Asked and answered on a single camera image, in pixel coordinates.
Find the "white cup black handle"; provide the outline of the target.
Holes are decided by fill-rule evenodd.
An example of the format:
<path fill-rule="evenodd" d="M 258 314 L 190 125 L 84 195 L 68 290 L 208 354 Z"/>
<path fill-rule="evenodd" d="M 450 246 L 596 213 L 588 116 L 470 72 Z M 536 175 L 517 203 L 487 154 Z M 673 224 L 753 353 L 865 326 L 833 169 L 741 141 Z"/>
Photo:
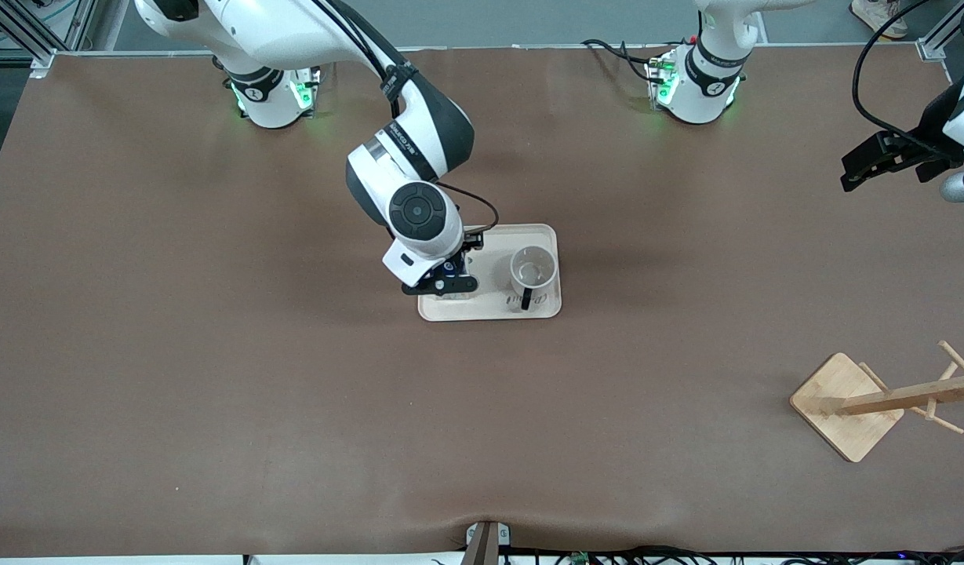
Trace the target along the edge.
<path fill-rule="evenodd" d="M 549 304 L 559 275 L 559 264 L 552 251 L 542 246 L 526 246 L 510 259 L 511 288 L 522 312 L 536 312 Z"/>

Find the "white shoe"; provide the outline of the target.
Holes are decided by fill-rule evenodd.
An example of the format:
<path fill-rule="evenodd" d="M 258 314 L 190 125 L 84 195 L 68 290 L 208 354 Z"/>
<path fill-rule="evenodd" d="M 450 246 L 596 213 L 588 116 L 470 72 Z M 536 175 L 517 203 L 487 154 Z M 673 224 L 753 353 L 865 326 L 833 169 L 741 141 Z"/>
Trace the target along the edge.
<path fill-rule="evenodd" d="M 850 0 L 849 11 L 872 31 L 883 29 L 881 36 L 889 40 L 904 39 L 908 25 L 898 16 L 902 0 Z"/>

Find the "wooden mug tree rack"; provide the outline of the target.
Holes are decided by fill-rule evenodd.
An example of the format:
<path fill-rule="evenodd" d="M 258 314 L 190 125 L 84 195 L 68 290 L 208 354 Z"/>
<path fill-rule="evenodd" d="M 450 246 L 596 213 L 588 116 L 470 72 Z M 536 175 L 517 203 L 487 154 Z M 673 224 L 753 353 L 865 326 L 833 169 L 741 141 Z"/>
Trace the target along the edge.
<path fill-rule="evenodd" d="M 858 464 L 906 414 L 963 434 L 938 415 L 938 407 L 964 401 L 964 358 L 951 344 L 937 344 L 948 365 L 933 381 L 891 388 L 865 362 L 843 352 L 826 358 L 792 394 L 790 407 L 844 461 Z"/>

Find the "aluminium frame profile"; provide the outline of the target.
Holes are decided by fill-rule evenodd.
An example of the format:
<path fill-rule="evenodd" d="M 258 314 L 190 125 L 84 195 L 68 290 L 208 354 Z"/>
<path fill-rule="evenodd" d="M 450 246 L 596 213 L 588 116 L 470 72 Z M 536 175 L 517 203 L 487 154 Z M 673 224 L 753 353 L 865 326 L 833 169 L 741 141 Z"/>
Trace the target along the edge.
<path fill-rule="evenodd" d="M 956 37 L 964 39 L 964 0 L 956 0 L 954 7 L 926 35 L 919 37 L 915 45 L 922 60 L 942 61 L 947 56 L 945 47 Z"/>
<path fill-rule="evenodd" d="M 100 0 L 0 0 L 0 69 L 43 76 L 57 55 L 77 53 Z"/>

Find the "metal table edge bracket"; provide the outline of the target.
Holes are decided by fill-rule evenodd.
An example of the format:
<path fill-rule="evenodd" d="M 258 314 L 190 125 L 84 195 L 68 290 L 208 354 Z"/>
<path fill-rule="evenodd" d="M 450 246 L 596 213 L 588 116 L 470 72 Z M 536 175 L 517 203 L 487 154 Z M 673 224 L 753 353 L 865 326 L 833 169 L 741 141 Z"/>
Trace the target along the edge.
<path fill-rule="evenodd" d="M 460 565 L 511 565 L 504 548 L 511 546 L 511 529 L 506 523 L 479 521 L 466 533 L 467 548 Z"/>

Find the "cream rabbit print tray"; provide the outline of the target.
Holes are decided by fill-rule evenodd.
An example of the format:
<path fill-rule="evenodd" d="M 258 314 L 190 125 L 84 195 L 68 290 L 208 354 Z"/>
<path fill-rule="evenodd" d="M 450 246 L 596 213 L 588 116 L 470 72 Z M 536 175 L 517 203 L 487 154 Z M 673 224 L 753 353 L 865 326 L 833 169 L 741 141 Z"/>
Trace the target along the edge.
<path fill-rule="evenodd" d="M 489 319 L 549 319 L 562 308 L 560 269 L 549 304 L 536 312 L 522 312 L 511 288 L 510 259 L 522 247 L 542 246 L 557 258 L 558 237 L 544 223 L 497 225 L 484 235 L 484 247 L 468 254 L 468 274 L 478 279 L 478 290 L 469 294 L 420 296 L 417 311 L 428 322 L 489 321 Z"/>

